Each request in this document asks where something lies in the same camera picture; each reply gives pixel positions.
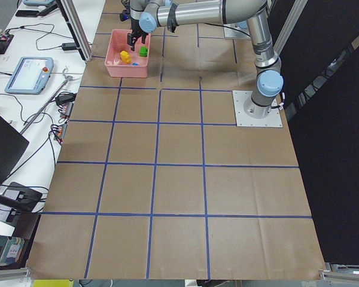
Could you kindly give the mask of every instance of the black panel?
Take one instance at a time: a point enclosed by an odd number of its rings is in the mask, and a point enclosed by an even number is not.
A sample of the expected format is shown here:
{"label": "black panel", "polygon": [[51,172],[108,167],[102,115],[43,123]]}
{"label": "black panel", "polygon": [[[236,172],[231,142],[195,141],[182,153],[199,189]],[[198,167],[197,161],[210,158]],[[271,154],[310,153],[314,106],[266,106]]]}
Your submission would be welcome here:
{"label": "black panel", "polygon": [[359,264],[359,48],[290,131],[325,261]]}
{"label": "black panel", "polygon": [[[274,38],[285,21],[282,7],[289,9],[290,0],[277,0],[271,12],[269,26]],[[358,35],[359,0],[309,0],[281,53],[285,105]]]}
{"label": "black panel", "polygon": [[20,133],[0,117],[0,183],[17,164],[28,143]]}

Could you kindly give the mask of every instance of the yellow object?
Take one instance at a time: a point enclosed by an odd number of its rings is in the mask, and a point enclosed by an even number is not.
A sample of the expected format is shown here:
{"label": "yellow object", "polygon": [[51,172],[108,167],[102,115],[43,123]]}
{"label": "yellow object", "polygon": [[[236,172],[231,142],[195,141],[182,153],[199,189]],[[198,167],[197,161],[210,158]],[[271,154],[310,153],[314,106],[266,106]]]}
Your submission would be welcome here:
{"label": "yellow object", "polygon": [[130,58],[130,55],[127,51],[122,51],[120,53],[121,56],[121,61],[124,62],[125,64],[131,64],[132,63],[132,59]]}
{"label": "yellow object", "polygon": [[69,280],[35,280],[33,287],[73,287]]}

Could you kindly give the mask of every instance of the white mounting plate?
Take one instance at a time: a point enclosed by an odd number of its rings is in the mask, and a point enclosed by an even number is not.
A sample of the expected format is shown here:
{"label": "white mounting plate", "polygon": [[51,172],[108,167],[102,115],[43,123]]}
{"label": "white mounting plate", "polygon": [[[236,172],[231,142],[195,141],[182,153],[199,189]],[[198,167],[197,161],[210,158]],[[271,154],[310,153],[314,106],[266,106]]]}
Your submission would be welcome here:
{"label": "white mounting plate", "polygon": [[252,91],[233,91],[235,118],[238,127],[283,127],[279,109],[272,109],[266,118],[252,118],[244,111],[245,101]]}
{"label": "white mounting plate", "polygon": [[[242,30],[242,31],[246,32],[247,34],[249,34],[249,29],[242,29],[242,28],[236,26],[235,24],[226,24],[225,26],[228,26],[228,27],[231,27],[234,29],[238,29],[238,30]],[[250,40],[250,37],[248,35],[245,35],[238,31],[231,30],[229,28],[223,28],[223,32],[225,34],[225,39]]]}

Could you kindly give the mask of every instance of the light blue device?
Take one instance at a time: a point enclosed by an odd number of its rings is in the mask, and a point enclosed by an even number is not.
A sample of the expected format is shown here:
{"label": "light blue device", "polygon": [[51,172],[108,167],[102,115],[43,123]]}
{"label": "light blue device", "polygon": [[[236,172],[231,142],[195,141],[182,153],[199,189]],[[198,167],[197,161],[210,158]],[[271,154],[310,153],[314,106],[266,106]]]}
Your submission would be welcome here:
{"label": "light blue device", "polygon": [[53,69],[50,57],[22,57],[5,92],[8,94],[40,94]]}
{"label": "light blue device", "polygon": [[50,6],[54,0],[23,0],[23,3],[27,6]]}

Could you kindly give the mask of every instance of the yellow toy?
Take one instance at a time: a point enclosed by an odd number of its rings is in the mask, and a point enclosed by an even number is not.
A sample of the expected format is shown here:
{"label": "yellow toy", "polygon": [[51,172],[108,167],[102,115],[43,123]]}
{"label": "yellow toy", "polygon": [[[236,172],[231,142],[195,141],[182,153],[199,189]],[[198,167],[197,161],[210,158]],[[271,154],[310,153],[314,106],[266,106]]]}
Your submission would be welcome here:
{"label": "yellow toy", "polygon": [[131,64],[132,63],[132,59],[130,58],[130,55],[127,51],[122,51],[120,53],[121,56],[121,61],[124,62],[125,64]]}

